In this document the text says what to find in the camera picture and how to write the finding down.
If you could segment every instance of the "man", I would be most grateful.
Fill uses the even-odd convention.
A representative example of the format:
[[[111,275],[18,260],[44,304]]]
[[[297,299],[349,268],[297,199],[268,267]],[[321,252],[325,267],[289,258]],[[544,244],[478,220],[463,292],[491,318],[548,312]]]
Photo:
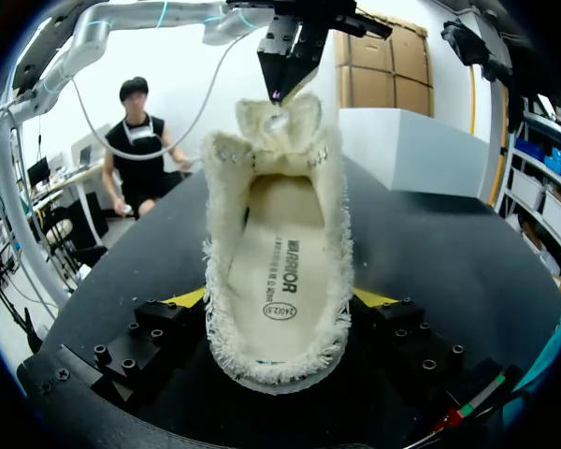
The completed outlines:
[[[148,91],[148,83],[141,77],[122,84],[119,98],[126,115],[106,134],[106,139],[113,148],[131,154],[149,154],[173,143],[164,120],[150,116],[144,110]],[[175,162],[180,163],[183,170],[191,167],[181,148],[173,147],[170,155]],[[107,149],[102,179],[112,198],[115,212],[124,216],[126,202],[138,219],[155,206],[158,198],[176,187],[181,182],[180,173],[165,173],[164,164],[163,156],[148,161],[132,161],[116,156]],[[114,168],[121,175],[123,198],[114,185]]]

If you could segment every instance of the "black shorts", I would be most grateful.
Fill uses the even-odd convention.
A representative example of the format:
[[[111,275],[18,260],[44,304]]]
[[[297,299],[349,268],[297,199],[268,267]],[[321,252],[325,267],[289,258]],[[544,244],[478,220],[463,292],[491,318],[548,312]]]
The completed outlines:
[[[163,198],[182,181],[178,171],[165,173],[153,181],[142,182],[141,185],[133,185],[128,182],[122,183],[122,194],[124,202],[133,208],[135,219],[139,219],[139,206],[148,199],[156,200]]]

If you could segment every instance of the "shoe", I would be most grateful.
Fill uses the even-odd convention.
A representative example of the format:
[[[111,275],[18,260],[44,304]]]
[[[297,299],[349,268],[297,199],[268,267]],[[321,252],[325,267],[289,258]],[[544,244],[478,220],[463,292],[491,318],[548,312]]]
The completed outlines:
[[[350,215],[338,130],[311,94],[240,101],[242,138],[214,133],[204,245],[209,347],[238,383],[272,395],[326,377],[347,342]]]

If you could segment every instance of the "yellow plate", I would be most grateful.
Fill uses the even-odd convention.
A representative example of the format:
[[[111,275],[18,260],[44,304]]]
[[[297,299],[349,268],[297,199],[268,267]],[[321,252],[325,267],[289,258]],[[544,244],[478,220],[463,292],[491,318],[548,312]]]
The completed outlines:
[[[172,297],[171,299],[167,299],[166,301],[162,301],[164,303],[171,303],[174,302],[178,306],[183,306],[186,308],[193,307],[197,301],[199,301],[204,296],[205,287],[198,288],[197,290],[193,290],[193,292],[186,293],[185,295],[181,295],[180,297]],[[353,292],[366,304],[368,307],[378,307],[386,302],[397,302],[396,299],[392,299],[391,297],[383,297],[382,295],[376,295],[374,293],[367,292],[366,290],[362,290],[360,288],[353,288]]]

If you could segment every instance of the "cardboard box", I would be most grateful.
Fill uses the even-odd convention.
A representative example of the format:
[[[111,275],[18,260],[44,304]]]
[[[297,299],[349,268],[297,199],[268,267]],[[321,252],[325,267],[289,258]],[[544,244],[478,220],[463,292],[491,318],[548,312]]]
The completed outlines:
[[[335,33],[337,65],[353,65],[393,72],[393,55],[388,40],[373,36],[353,37]]]
[[[335,32],[338,103],[342,108],[399,108],[434,115],[425,30],[381,17],[387,40]]]
[[[405,28],[396,26],[391,34],[395,73],[428,84],[428,64],[424,40]]]
[[[423,84],[397,76],[396,107],[432,117],[432,89]]]
[[[394,108],[393,77],[367,68],[338,68],[339,104],[342,108]]]

